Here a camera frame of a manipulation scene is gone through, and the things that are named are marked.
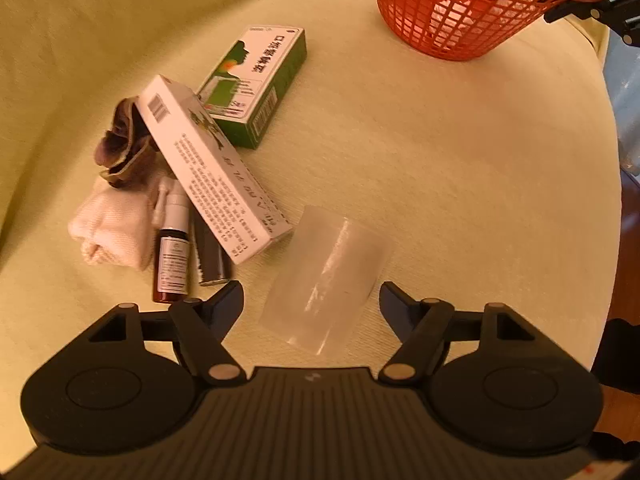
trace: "green medicine box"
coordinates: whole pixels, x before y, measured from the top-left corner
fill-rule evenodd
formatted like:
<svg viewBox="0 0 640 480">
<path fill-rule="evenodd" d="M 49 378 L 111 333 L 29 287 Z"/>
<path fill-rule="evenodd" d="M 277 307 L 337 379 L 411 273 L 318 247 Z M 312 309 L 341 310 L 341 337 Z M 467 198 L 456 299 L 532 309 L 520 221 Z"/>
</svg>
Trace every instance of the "green medicine box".
<svg viewBox="0 0 640 480">
<path fill-rule="evenodd" d="M 252 25 L 202 83 L 198 98 L 233 145 L 257 148 L 305 58 L 303 28 Z"/>
</svg>

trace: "barcode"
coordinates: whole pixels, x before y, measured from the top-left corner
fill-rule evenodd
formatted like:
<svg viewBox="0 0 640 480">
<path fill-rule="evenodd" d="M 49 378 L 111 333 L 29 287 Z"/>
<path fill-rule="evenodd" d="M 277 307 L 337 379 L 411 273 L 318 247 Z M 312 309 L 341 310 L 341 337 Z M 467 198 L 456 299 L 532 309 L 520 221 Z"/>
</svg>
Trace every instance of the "barcode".
<svg viewBox="0 0 640 480">
<path fill-rule="evenodd" d="M 164 103 L 162 102 L 162 99 L 158 94 L 156 94 L 155 97 L 151 99 L 151 101 L 149 101 L 147 107 L 154 115 L 156 123 L 162 121 L 162 119 L 164 119 L 164 117 L 169 114 L 169 110 L 166 109 L 166 106 L 164 106 Z"/>
<path fill-rule="evenodd" d="M 255 115 L 254 120 L 251 122 L 256 140 L 260 139 L 260 134 L 269 122 L 269 118 L 271 117 L 273 109 L 276 107 L 277 103 L 278 96 L 276 95 L 276 89 L 274 87 L 271 87 L 271 91 L 267 94 L 267 98 L 262 103 L 262 106 L 260 106 L 260 109 Z"/>
</svg>

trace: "folded sock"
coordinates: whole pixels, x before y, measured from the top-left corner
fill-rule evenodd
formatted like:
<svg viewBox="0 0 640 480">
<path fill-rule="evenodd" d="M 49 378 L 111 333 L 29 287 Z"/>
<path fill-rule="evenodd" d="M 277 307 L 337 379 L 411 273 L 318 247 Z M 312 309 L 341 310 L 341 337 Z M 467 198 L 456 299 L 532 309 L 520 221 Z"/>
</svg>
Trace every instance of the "folded sock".
<svg viewBox="0 0 640 480">
<path fill-rule="evenodd" d="M 98 177 L 68 224 L 71 237 L 81 241 L 85 262 L 145 269 L 172 183 L 163 170 L 126 189 L 115 189 Z"/>
</svg>

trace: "light green tablecloth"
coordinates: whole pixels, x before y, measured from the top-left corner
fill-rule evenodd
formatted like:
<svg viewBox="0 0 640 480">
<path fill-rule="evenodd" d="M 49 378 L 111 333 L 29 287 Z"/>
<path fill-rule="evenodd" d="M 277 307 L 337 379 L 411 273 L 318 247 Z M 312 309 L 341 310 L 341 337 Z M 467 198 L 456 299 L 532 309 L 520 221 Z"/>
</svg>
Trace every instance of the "light green tablecloth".
<svg viewBox="0 0 640 480">
<path fill-rule="evenodd" d="M 316 204 L 367 221 L 396 241 L 383 279 L 467 310 L 504 301 L 590 365 L 620 183 L 598 58 L 569 23 L 538 21 L 455 63 L 398 40 L 375 0 L 2 0 L 0 218 L 14 201 L 0 248 L 0 470 L 31 446 L 28 375 L 114 304 L 157 307 L 149 270 L 89 267 L 66 232 L 114 105 L 158 72 L 194 88 L 250 23 L 307 31 L 263 144 L 241 152 L 285 215 Z M 238 269 L 245 310 L 225 345 L 249 368 L 327 364 L 257 325 L 285 248 Z M 377 371 L 397 345 L 372 295 L 328 364 Z"/>
</svg>

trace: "table surface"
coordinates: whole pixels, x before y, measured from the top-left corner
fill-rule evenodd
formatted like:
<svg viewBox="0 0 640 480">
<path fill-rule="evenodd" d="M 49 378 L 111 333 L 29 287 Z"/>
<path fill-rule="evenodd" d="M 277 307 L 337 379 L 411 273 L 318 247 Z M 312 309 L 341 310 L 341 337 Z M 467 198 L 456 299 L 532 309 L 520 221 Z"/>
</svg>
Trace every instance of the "table surface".
<svg viewBox="0 0 640 480">
<path fill-rule="evenodd" d="M 196 88 L 254 23 L 307 33 L 308 59 L 263 144 L 241 150 L 284 214 L 296 223 L 313 204 L 369 223 L 395 241 L 380 281 L 462 310 L 507 303 L 590 366 L 616 269 L 620 181 L 600 65 L 579 32 L 538 21 L 487 56 L 456 63 L 398 40 L 375 0 L 241 0 L 205 14 L 189 27 L 176 23 L 173 35 L 56 115 L 33 159 L 0 260 L 0 470 L 31 445 L 18 408 L 28 375 L 114 304 L 158 308 L 150 270 L 86 266 L 66 233 L 97 173 L 92 151 L 113 106 L 155 73 Z M 238 267 L 246 303 L 226 348 L 247 368 L 377 371 L 399 343 L 375 294 L 330 360 L 260 328 L 286 245 Z"/>
</svg>

